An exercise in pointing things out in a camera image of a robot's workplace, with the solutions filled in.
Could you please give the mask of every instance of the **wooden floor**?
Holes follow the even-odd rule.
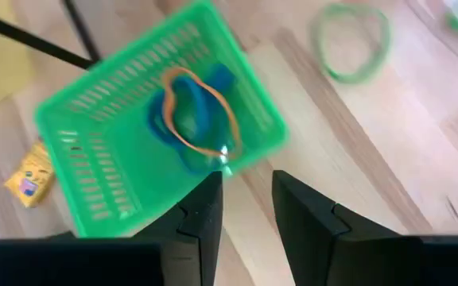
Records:
[[[104,55],[183,2],[78,1]],[[353,1],[381,9],[393,30],[383,69],[359,85],[327,79],[312,56],[309,26],[329,2],[214,0],[290,128],[284,149],[224,182],[217,285],[294,285],[274,222],[274,169],[399,233],[458,233],[458,35],[444,25],[443,1]],[[57,0],[14,0],[14,8],[22,27],[83,54]],[[361,40],[334,31],[333,64],[357,62]],[[83,73],[29,54],[36,79],[0,103],[0,238],[72,227],[58,185],[30,210],[2,186],[39,136],[35,106]]]

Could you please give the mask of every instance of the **plastic basket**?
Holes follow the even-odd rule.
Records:
[[[39,106],[38,128],[79,236],[134,234],[205,178],[186,172],[142,115],[164,70],[179,65],[203,77],[215,63],[237,77],[226,98],[240,124],[243,154],[223,168],[231,174],[279,147],[287,132],[207,1],[185,7]]]

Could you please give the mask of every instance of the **blue object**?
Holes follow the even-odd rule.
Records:
[[[232,87],[235,83],[235,75],[223,64],[215,64],[212,72],[205,79],[205,83],[216,89],[219,93],[223,94],[227,89]],[[178,76],[173,81],[173,90],[178,91],[180,88],[187,88],[192,96],[196,114],[194,122],[196,128],[194,134],[187,138],[181,134],[183,138],[194,145],[202,142],[209,130],[212,129],[212,123],[217,124],[216,131],[217,137],[215,144],[217,148],[221,148],[226,142],[226,121],[225,117],[216,116],[223,113],[223,108],[215,97],[202,87],[197,85],[192,79],[187,76]],[[163,90],[158,91],[151,103],[149,104],[149,113],[147,117],[148,127],[151,132],[162,142],[173,147],[183,162],[184,166],[189,172],[193,174],[205,174],[220,167],[220,162],[213,160],[213,163],[206,167],[195,167],[186,157],[187,146],[183,144],[174,134],[172,134],[166,127],[164,118],[162,116],[162,105],[164,102],[165,93]]]

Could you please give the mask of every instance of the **yellow package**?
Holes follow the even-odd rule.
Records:
[[[5,182],[25,207],[34,207],[49,189],[54,172],[51,160],[41,142],[31,147],[19,169]]]

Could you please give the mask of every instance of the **orange rubber band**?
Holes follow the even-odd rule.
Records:
[[[174,126],[174,123],[173,123],[173,114],[174,114],[174,110],[176,109],[176,95],[174,94],[172,83],[173,83],[174,78],[184,73],[188,74],[190,78],[193,79],[194,82],[196,82],[203,89],[205,89],[206,91],[211,93],[213,96],[215,96],[215,98],[219,101],[220,105],[226,111],[227,118],[229,119],[229,122],[231,123],[232,136],[235,139],[235,151],[230,152],[228,154],[224,154],[217,150],[194,146],[188,143],[188,141],[186,141],[176,131],[176,127]],[[187,145],[190,149],[196,150],[198,153],[204,154],[206,156],[212,156],[212,157],[228,156],[230,158],[235,158],[239,156],[239,154],[241,153],[242,145],[243,145],[242,138],[239,133],[239,125],[238,125],[238,122],[236,121],[234,112],[232,111],[231,107],[229,106],[229,103],[227,103],[223,95],[221,95],[214,88],[208,86],[206,83],[204,83],[199,78],[199,76],[197,76],[195,73],[188,70],[187,68],[183,68],[183,67],[171,68],[162,75],[161,79],[162,79],[162,83],[164,85],[164,91],[165,91],[164,105],[162,106],[164,122],[167,128],[169,129],[169,131],[171,131],[171,133],[173,133],[174,136],[176,136],[183,144]]]

